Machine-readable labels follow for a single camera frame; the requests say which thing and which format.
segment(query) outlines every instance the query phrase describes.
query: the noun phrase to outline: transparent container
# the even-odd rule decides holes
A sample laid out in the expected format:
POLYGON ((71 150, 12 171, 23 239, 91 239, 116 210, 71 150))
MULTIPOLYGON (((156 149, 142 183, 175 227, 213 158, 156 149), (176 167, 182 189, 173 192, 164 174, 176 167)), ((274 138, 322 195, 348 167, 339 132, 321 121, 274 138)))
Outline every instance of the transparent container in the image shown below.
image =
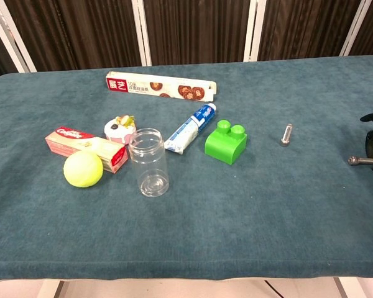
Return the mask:
POLYGON ((167 164, 162 135, 156 129, 139 129, 129 142, 132 167, 138 187, 147 197, 161 196, 168 189, 167 164))

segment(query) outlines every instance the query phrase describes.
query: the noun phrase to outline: red label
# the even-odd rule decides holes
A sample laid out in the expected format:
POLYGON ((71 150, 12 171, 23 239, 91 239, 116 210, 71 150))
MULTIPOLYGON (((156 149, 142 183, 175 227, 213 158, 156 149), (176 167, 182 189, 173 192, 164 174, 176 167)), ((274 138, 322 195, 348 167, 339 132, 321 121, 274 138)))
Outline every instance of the red label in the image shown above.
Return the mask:
POLYGON ((55 130, 55 132, 65 138, 93 138, 94 135, 86 132, 81 132, 80 130, 70 129, 69 127, 61 126, 55 130))
POLYGON ((129 92, 127 88, 127 81, 125 79, 109 79, 106 78, 109 90, 129 92))
POLYGON ((123 155, 124 155, 124 152, 126 151, 126 148, 123 147, 121 148, 113 157, 112 157, 112 160, 111 160, 111 163, 112 163, 112 166, 116 165, 119 161, 121 161, 123 155))

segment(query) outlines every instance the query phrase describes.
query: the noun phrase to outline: silver bolt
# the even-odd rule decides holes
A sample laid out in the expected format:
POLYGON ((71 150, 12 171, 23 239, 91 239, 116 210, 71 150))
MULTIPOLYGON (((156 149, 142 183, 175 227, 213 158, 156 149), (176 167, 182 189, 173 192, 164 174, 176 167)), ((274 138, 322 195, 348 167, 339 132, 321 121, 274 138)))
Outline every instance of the silver bolt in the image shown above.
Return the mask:
POLYGON ((290 143, 290 136, 292 135, 293 125, 288 124, 285 129, 285 133, 283 134, 283 138, 280 140, 280 144, 283 147, 287 147, 290 143))
POLYGON ((361 157, 351 156, 350 158, 348 158, 348 163, 351 166, 373 165, 373 158, 361 158, 361 157))

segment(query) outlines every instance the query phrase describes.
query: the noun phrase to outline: white toothpaste tube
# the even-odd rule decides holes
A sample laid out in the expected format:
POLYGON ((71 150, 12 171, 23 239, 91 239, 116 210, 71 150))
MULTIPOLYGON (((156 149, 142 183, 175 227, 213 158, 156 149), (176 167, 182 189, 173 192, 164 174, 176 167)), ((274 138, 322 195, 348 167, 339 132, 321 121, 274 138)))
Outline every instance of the white toothpaste tube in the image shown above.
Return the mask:
POLYGON ((205 104, 181 125, 164 143, 164 148, 182 154, 216 113, 216 106, 205 104))

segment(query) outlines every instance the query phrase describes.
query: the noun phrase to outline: green lego brick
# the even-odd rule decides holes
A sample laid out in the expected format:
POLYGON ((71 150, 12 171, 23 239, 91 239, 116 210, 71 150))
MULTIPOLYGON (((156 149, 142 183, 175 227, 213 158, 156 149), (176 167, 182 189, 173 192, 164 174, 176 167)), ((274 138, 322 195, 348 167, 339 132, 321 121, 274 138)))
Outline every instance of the green lego brick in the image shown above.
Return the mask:
POLYGON ((205 154, 231 165, 245 149, 246 142, 243 126, 234 125, 231 128, 228 120, 220 120, 206 140, 205 154))

